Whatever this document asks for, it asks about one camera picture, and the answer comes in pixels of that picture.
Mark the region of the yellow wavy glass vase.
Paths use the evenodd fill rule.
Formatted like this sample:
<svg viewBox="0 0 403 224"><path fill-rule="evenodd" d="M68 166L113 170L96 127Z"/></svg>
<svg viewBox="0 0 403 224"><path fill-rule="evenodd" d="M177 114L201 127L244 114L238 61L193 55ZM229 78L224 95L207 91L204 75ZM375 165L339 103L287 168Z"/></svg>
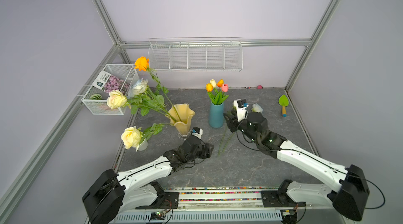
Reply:
<svg viewBox="0 0 403 224"><path fill-rule="evenodd" d="M186 139L191 135L191 122L195 112L190 105L174 104L167 112L166 117L170 120L170 125L175 127L178 135L182 139Z"/></svg>

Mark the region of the teal cylinder vase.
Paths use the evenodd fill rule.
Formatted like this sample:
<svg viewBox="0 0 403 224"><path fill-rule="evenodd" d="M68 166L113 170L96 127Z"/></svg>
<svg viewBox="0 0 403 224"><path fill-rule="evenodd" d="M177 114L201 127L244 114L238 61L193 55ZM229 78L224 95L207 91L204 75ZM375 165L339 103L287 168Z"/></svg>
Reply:
<svg viewBox="0 0 403 224"><path fill-rule="evenodd" d="M224 103L215 105L211 103L209 111L209 125L213 128L220 128L224 124Z"/></svg>

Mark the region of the pink tulip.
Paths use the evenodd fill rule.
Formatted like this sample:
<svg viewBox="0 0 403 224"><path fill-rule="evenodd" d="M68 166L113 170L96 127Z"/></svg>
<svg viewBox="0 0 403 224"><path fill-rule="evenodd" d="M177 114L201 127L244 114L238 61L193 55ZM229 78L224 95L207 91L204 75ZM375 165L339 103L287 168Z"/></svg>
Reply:
<svg viewBox="0 0 403 224"><path fill-rule="evenodd" d="M224 92L224 93L228 92L229 91L229 86L227 84L223 84L221 86L221 91Z"/></svg>

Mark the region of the orange yellow tulip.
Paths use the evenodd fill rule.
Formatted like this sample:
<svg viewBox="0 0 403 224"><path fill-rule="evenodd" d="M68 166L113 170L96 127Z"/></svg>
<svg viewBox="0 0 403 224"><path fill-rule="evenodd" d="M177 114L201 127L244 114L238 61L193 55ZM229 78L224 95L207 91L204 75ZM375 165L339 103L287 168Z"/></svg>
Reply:
<svg viewBox="0 0 403 224"><path fill-rule="evenodd" d="M224 80L220 80L219 82L216 83L216 86L222 87L223 84L224 84Z"/></svg>

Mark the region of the small orange tulip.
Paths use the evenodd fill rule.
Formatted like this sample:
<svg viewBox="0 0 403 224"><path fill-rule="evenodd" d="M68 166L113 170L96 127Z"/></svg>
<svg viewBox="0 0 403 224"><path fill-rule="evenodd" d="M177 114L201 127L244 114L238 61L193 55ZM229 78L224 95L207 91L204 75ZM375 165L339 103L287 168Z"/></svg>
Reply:
<svg viewBox="0 0 403 224"><path fill-rule="evenodd" d="M206 84L206 90L207 90L207 92L211 92L213 89L214 89L214 87L212 86L211 83L207 83L207 84Z"/></svg>

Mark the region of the cream white tulip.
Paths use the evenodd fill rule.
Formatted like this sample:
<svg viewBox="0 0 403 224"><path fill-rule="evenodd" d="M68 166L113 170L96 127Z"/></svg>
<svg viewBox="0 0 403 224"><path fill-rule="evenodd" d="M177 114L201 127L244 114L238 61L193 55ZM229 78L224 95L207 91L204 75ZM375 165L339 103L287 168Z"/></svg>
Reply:
<svg viewBox="0 0 403 224"><path fill-rule="evenodd" d="M213 88L215 88L215 87L217 86L217 83L216 83L216 81L215 81L214 79L211 79L211 80L210 80L210 84L211 84L211 86L212 86Z"/></svg>

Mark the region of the cream yellow rose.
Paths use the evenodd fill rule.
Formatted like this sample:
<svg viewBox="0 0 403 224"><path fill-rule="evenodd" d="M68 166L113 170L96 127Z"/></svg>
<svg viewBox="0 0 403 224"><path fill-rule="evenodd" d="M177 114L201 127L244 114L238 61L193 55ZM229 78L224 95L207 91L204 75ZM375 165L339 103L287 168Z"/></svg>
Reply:
<svg viewBox="0 0 403 224"><path fill-rule="evenodd" d="M151 137L159 134L168 125L171 126L168 123L154 123L152 126L145 129L136 126L126 128L121 134L124 148L134 148L136 150L144 140L148 141Z"/></svg>
<svg viewBox="0 0 403 224"><path fill-rule="evenodd" d="M132 98L126 97L120 91L112 91L107 98L107 105L111 109L128 107L134 112L139 111L142 116L146 116L150 111L155 111L172 119L174 123L178 122L178 119L168 112L164 97L154 94L150 89Z"/></svg>

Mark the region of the white blue rose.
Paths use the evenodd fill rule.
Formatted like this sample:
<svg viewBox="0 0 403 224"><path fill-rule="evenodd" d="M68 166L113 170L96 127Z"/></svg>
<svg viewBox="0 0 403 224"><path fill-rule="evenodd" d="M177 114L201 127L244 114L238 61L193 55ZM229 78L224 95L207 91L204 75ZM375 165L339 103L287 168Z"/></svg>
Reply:
<svg viewBox="0 0 403 224"><path fill-rule="evenodd" d="M155 91L152 91L148 80L140 79L128 90L128 104L131 109L138 110L142 116L146 116L150 111L155 111L176 122L176 119L168 112L165 98L160 93L161 89L159 85Z"/></svg>

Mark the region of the orange ranunculus flower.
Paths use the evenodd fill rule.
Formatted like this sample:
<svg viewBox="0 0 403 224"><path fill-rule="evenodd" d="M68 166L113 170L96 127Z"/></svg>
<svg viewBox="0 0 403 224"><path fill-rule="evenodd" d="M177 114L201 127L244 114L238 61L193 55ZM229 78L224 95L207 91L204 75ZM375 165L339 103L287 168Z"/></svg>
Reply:
<svg viewBox="0 0 403 224"><path fill-rule="evenodd" d="M140 71L145 71L148 72L148 74L151 76L151 78L157 83L156 89L158 91L162 91L171 104L171 107L174 109L175 114L177 115L178 119L174 119L174 122L181 121L181 117L177 111L177 109L174 107L174 104L172 101L168 98L167 93L169 92L168 89L161 83L160 79L157 76L156 70L150 68L150 60L147 59L146 57L140 57L138 58L135 63L134 63L134 68Z"/></svg>

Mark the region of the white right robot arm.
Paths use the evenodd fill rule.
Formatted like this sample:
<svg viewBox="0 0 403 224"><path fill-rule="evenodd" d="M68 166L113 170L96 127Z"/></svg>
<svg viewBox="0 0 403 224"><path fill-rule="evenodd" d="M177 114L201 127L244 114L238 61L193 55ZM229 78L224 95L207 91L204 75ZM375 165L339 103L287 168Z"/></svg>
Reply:
<svg viewBox="0 0 403 224"><path fill-rule="evenodd" d="M257 147L257 150L274 159L289 163L321 181L330 192L325 204L331 204L344 217L361 221L370 195L368 180L361 168L344 167L322 159L268 128L261 113L252 112L242 120L233 113L224 114L228 128L241 132Z"/></svg>

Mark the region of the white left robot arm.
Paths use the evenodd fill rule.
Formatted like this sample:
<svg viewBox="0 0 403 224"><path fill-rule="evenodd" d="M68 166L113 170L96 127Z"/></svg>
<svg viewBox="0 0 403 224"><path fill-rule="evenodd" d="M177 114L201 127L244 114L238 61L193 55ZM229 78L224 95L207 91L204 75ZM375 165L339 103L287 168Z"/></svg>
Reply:
<svg viewBox="0 0 403 224"><path fill-rule="evenodd" d="M196 159L212 156L214 145L190 136L178 148L166 151L156 160L140 167L115 173L104 171L83 195L90 224L108 224L119 213L137 207L160 206L165 192L157 179L184 170Z"/></svg>

